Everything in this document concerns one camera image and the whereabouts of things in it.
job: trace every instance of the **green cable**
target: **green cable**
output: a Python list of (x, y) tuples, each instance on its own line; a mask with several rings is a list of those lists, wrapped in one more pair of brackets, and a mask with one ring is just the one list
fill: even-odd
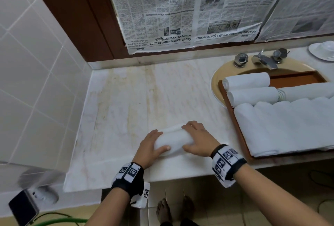
[(50, 224), (55, 223), (61, 223), (61, 222), (76, 222), (76, 223), (86, 223), (88, 219), (81, 219), (81, 218), (58, 218), (58, 219), (52, 219), (45, 222), (41, 222), (38, 224), (34, 224), (33, 226), (46, 226)]

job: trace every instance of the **faucet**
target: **faucet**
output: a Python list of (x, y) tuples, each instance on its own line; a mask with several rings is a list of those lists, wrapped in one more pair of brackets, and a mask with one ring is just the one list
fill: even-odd
[(263, 55), (264, 49), (262, 49), (257, 55), (253, 55), (252, 62), (254, 64), (263, 64), (270, 70), (278, 69), (277, 64), (275, 61), (268, 56)]

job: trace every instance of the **white cup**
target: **white cup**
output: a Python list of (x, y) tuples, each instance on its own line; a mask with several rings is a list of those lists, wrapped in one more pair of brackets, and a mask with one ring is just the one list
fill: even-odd
[(319, 44), (315, 50), (317, 55), (324, 59), (330, 59), (334, 57), (334, 41), (326, 41)]

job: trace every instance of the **smartphone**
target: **smartphone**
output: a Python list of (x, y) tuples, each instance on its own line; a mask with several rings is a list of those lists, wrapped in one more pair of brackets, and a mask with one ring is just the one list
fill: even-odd
[(19, 226), (29, 225), (39, 214), (38, 207), (26, 189), (16, 195), (8, 205)]

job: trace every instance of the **hand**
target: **hand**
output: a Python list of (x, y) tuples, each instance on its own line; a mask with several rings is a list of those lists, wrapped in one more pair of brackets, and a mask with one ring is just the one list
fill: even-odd
[(183, 149), (198, 156), (211, 156), (211, 153), (220, 143), (204, 128), (202, 123), (197, 121), (189, 121), (182, 126), (194, 139), (194, 145), (183, 145)]
[(170, 146), (162, 146), (154, 150), (154, 143), (157, 138), (162, 135), (163, 132), (158, 132), (158, 130), (153, 130), (148, 133), (148, 135), (142, 140), (135, 154), (135, 157), (132, 159), (132, 162), (135, 162), (144, 169), (150, 167), (153, 162), (163, 153), (170, 150)]

